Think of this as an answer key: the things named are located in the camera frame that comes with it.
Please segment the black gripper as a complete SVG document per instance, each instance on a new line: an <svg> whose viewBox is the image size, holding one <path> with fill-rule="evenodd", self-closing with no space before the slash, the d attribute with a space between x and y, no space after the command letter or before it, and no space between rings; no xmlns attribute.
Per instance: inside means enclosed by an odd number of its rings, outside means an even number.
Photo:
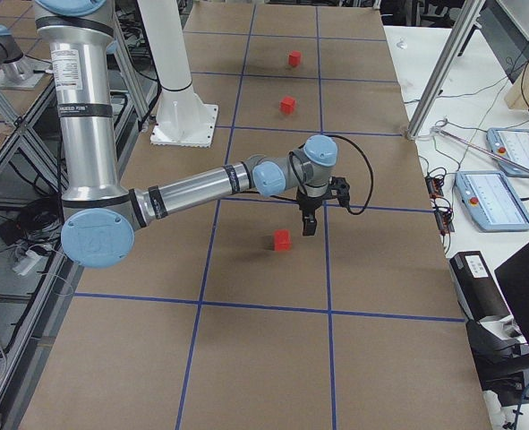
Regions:
<svg viewBox="0 0 529 430"><path fill-rule="evenodd" d="M313 237L316 234L317 220L315 217L315 211L324 201L329 200L330 198L330 190L327 190L323 195L310 196L305 194L300 188L297 189L296 202L302 213L304 237Z"/></svg>

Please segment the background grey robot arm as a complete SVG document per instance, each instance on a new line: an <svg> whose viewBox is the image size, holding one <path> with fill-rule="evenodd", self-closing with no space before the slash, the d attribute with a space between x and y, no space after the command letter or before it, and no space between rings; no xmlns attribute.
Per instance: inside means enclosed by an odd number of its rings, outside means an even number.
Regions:
<svg viewBox="0 0 529 430"><path fill-rule="evenodd" d="M31 90L49 71L49 61L26 56L13 34L0 24L0 88Z"/></svg>

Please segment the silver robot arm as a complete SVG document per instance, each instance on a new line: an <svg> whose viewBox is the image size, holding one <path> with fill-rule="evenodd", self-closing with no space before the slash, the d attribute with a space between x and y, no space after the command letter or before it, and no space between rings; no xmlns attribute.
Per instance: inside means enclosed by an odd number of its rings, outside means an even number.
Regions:
<svg viewBox="0 0 529 430"><path fill-rule="evenodd" d="M53 64L68 171L61 243L71 260L90 268L113 266L132 250L135 232L152 221L251 189L270 197L296 188L301 200L322 202L338 153L325 135L310 137L283 158L254 155L170 185L124 188L107 70L114 3L38 1L34 10ZM152 141L207 147L218 107L202 102L193 89L177 6L144 1L140 10L161 88Z"/></svg>

